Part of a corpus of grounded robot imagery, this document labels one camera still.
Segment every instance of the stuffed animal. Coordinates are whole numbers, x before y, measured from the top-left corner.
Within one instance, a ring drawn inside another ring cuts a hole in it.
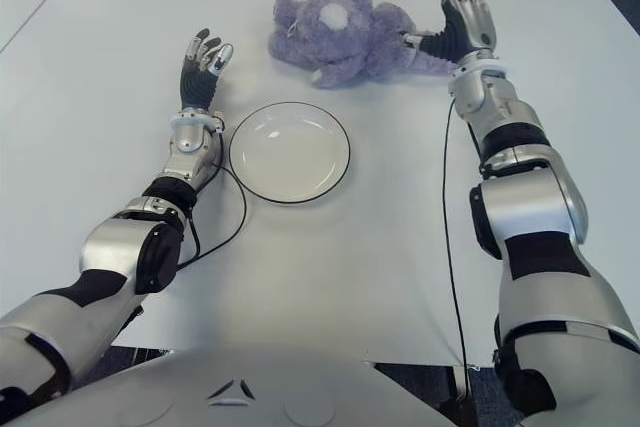
[[[269,39],[276,59],[313,70],[311,82],[329,88],[363,73],[382,79],[396,72],[448,74],[445,60],[408,48],[415,24],[400,7],[371,0],[276,0]]]

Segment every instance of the black cable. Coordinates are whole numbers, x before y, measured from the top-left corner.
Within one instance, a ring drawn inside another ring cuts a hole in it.
[[[464,332],[462,330],[462,318],[460,317],[460,306],[458,305],[458,294],[456,293],[456,281],[453,276],[453,261],[451,260],[451,240],[449,238],[449,221],[447,219],[447,153],[449,147],[449,127],[451,125],[451,114],[456,99],[451,101],[449,106],[449,114],[447,115],[447,127],[444,134],[444,150],[442,161],[442,217],[444,219],[444,237],[447,242],[447,259],[449,262],[449,278],[451,279],[451,293],[453,296],[453,305],[456,309],[456,320],[458,321],[458,332],[460,334],[460,346],[462,348],[462,364],[464,366],[464,390],[463,396],[457,399],[458,402],[464,402],[469,396],[469,365],[467,363],[467,347],[464,342]]]
[[[193,242],[196,244],[196,253],[193,254],[193,258],[195,259],[200,255],[200,238],[198,237],[198,232],[196,231],[196,224],[193,222],[193,212],[189,212],[189,230],[191,230]]]
[[[176,269],[177,271],[180,271],[182,269],[184,269],[185,267],[188,267],[189,265],[193,264],[194,262],[197,262],[198,260],[202,259],[203,257],[206,257],[207,255],[215,252],[216,250],[224,247],[225,245],[227,245],[229,242],[231,242],[242,230],[242,227],[244,226],[245,221],[247,220],[247,197],[244,193],[244,189],[242,188],[242,184],[240,183],[240,181],[238,180],[238,178],[235,176],[235,174],[233,172],[231,172],[228,168],[226,168],[224,165],[222,164],[217,164],[216,166],[219,170],[223,170],[224,172],[226,172],[227,174],[229,174],[231,176],[231,178],[233,179],[233,181],[236,183],[236,185],[238,186],[238,190],[240,190],[240,195],[242,195],[242,220],[240,221],[240,225],[238,225],[238,227],[236,228],[236,230],[233,232],[233,234],[231,234],[226,240],[220,242],[218,245],[216,245],[215,247],[210,248],[209,250],[207,250],[206,252],[200,254],[199,253],[199,244],[200,241],[198,239],[198,234],[196,232],[196,227],[195,224],[193,223],[193,219],[189,220],[189,226],[191,228],[191,232],[193,234],[193,238],[194,241],[196,239],[198,239],[196,241],[196,249],[198,251],[198,255],[194,255],[191,259],[178,264],[178,268]]]

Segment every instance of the stuffed elephant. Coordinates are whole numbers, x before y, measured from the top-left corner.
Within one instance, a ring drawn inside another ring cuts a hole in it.
[[[371,0],[276,0],[269,52],[313,70],[311,82],[335,87],[358,74],[382,79],[397,72],[448,74],[445,60],[409,48],[402,34],[415,32],[409,15],[394,4]]]

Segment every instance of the robot forearm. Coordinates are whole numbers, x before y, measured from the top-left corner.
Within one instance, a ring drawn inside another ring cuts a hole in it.
[[[636,425],[640,341],[582,256],[587,209],[531,106],[494,58],[483,0],[442,0],[445,30],[405,41],[457,62],[450,84],[483,182],[470,193],[479,244],[503,261],[496,371],[523,425]]]
[[[142,312],[145,297],[175,277],[186,220],[215,172],[212,139],[224,129],[222,115],[208,107],[233,49],[212,51],[220,39],[205,43],[207,35],[200,32],[187,50],[183,108],[161,174],[91,232],[75,284],[38,294],[0,319],[0,424],[68,392]]]

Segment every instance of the metal joint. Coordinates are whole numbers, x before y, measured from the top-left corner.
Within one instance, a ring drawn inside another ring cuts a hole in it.
[[[564,198],[566,209],[571,218],[576,240],[579,244],[583,244],[589,230],[587,205],[577,185],[571,178],[562,157],[553,147],[530,144],[505,149],[487,160],[483,168],[490,168],[494,172],[499,172],[501,170],[512,169],[518,165],[540,163],[548,166],[549,170],[553,172],[555,181]]]
[[[180,220],[183,227],[186,227],[186,216],[175,204],[160,197],[136,197],[129,202],[120,212],[150,212],[159,215],[175,215]]]

